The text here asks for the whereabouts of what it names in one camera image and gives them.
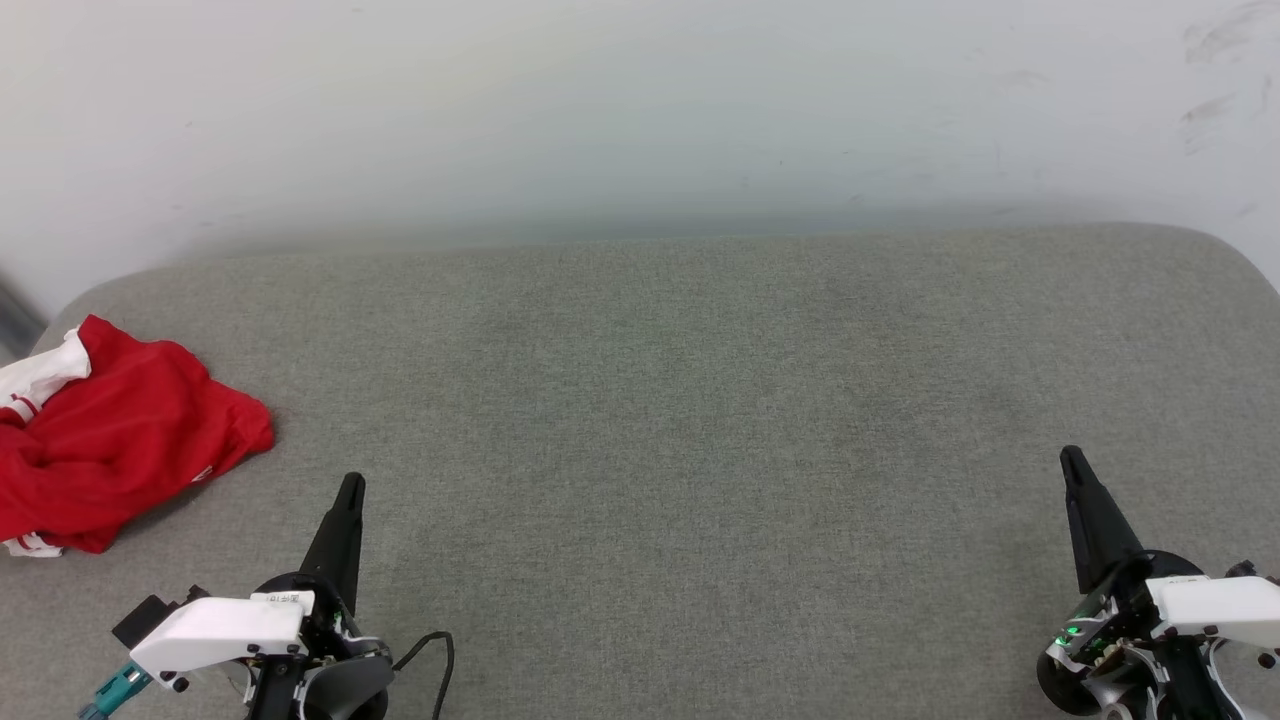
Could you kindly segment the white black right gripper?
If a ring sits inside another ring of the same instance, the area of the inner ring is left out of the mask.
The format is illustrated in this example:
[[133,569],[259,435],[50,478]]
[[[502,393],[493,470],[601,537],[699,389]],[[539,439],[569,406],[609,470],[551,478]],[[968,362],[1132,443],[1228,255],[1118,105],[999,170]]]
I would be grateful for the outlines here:
[[1280,667],[1280,585],[1142,551],[1083,450],[1062,447],[1060,464],[1083,598],[1038,659],[1046,700],[1098,720],[1280,720],[1231,691],[1219,659],[1235,644]]

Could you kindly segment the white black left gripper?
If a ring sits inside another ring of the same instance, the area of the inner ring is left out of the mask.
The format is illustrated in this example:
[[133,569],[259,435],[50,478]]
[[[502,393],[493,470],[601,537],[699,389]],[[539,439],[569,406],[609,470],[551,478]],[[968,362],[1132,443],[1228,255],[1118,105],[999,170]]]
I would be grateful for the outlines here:
[[243,673],[244,720],[385,720],[392,652],[355,618],[365,491],[361,473],[346,473],[301,573],[179,607],[131,662],[173,691],[197,671]]

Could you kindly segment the red white basketball jersey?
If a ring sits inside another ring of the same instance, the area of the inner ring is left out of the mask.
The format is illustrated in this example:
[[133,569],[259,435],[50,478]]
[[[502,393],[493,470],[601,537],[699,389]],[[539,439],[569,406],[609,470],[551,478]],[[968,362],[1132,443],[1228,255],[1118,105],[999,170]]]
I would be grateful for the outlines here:
[[0,548],[102,553],[129,521],[274,441],[268,407],[189,350],[90,315],[0,366]]

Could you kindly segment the grey fabric sofa seat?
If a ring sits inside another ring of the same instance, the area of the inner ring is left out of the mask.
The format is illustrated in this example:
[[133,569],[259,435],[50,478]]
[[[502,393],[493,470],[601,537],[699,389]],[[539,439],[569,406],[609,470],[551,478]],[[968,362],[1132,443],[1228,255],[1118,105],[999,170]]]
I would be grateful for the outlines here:
[[366,477],[358,626],[451,720],[1050,720],[1059,452],[1137,534],[1280,571],[1280,293],[1164,225],[252,258],[91,290],[274,448],[104,555],[0,551],[0,720],[74,720],[148,594],[297,569]]

